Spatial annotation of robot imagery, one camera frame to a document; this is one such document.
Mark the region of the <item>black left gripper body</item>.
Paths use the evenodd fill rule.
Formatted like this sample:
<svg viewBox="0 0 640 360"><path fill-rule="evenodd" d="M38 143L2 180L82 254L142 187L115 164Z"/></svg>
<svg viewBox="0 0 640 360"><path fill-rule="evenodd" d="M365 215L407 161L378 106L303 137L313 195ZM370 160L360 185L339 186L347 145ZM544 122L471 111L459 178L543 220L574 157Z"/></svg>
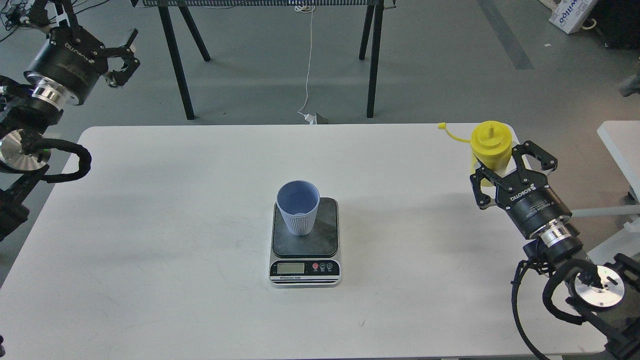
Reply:
<svg viewBox="0 0 640 360"><path fill-rule="evenodd" d="M57 82L70 92L71 104L80 106L108 70L106 60L93 58L93 51L104 45L85 29L75 37L70 27L53 27L23 75L31 84L41 78Z"/></svg>

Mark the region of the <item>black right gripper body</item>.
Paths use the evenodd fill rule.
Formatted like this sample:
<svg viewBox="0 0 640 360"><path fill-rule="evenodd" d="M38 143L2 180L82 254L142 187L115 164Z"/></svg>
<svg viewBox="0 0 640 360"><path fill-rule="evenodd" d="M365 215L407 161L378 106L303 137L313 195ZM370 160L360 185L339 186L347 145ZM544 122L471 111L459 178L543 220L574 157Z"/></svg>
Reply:
<svg viewBox="0 0 640 360"><path fill-rule="evenodd" d="M496 185L495 202L505 210L520 234L534 240L547 224L566 224L573 215L567 205L549 186L546 174L525 170L526 182L518 171L512 171Z"/></svg>

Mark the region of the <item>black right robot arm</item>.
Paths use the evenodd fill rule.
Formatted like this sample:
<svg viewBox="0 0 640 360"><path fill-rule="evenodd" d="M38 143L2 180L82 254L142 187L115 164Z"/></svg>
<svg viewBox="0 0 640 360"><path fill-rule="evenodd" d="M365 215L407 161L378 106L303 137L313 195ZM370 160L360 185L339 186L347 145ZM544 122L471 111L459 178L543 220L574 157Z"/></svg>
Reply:
<svg viewBox="0 0 640 360"><path fill-rule="evenodd" d="M504 210L528 243L511 281L510 304L518 333L540 360L546 356L527 337L519 317L518 293L530 269L547 276L542 290L546 310L560 321L574 325L588 322L608 341L605 350L617 360L639 358L639 319L629 319L623 330L601 319L598 314L615 309L625 298L626 289L639 290L639 263L622 253L614 262L594 264L570 224L572 212L551 189L547 173L555 171L557 159L532 141L512 146L509 157L515 169L504 176L477 157L470 175L477 206L484 210Z"/></svg>

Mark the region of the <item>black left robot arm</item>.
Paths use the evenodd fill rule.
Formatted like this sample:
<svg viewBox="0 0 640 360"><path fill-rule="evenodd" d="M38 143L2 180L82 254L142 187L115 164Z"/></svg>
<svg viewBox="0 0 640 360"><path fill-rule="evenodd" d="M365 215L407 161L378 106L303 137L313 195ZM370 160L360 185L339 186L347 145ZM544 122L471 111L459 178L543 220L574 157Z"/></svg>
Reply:
<svg viewBox="0 0 640 360"><path fill-rule="evenodd" d="M82 145L44 137L57 125L67 104L82 105L103 76L112 88L128 82L140 61L132 44L132 29L118 47L105 44L79 25L69 0L56 0L56 25L51 25L45 0L35 0L20 18L46 34L46 43L23 73L26 84L1 77L2 173L18 174L0 192L0 232L4 239L27 221L23 201L38 182L64 183L83 178L92 162Z"/></svg>

